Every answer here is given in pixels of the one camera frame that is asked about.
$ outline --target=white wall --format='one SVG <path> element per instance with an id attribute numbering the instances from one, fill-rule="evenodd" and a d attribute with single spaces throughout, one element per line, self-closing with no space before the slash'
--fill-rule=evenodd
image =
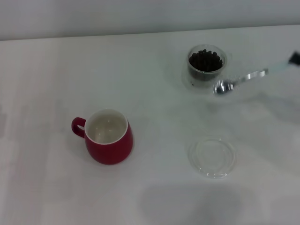
<path id="1" fill-rule="evenodd" d="M 0 40 L 299 23 L 299 0 L 0 0 Z"/>

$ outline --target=coffee beans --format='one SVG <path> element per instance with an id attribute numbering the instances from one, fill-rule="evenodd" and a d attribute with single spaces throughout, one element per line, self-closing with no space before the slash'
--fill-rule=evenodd
<path id="1" fill-rule="evenodd" d="M 223 66 L 220 56 L 216 52 L 207 52 L 206 49 L 193 53 L 188 61 L 194 68 L 204 72 L 215 71 Z"/>

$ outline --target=red mug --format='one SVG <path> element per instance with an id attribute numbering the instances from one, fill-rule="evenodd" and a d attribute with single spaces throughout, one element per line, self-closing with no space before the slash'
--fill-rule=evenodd
<path id="1" fill-rule="evenodd" d="M 123 161 L 133 147 L 133 135 L 127 118 L 113 109 L 96 112 L 87 120 L 75 118 L 72 131 L 85 139 L 90 155 L 102 164 Z"/>

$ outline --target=white tabletop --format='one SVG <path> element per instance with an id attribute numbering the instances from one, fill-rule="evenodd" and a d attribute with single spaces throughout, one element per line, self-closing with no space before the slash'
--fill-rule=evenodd
<path id="1" fill-rule="evenodd" d="M 300 26 L 0 42 L 1 225 L 298 225 L 300 70 L 216 98 L 182 82 L 191 47 L 232 54 L 225 76 L 287 59 Z M 135 146 L 101 165 L 74 117 L 122 111 Z M 234 142 L 213 180 L 185 152 L 204 135 Z"/>

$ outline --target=metal spoon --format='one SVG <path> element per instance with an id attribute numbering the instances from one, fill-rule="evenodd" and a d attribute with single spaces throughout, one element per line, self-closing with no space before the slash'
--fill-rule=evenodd
<path id="1" fill-rule="evenodd" d="M 224 94 L 232 91 L 235 86 L 237 86 L 241 83 L 244 83 L 246 81 L 249 81 L 251 79 L 254 79 L 254 78 L 264 77 L 268 73 L 269 73 L 269 69 L 265 68 L 263 70 L 258 70 L 253 73 L 247 74 L 246 76 L 243 76 L 236 81 L 220 80 L 214 85 L 213 91 L 216 95 L 224 95 Z"/>

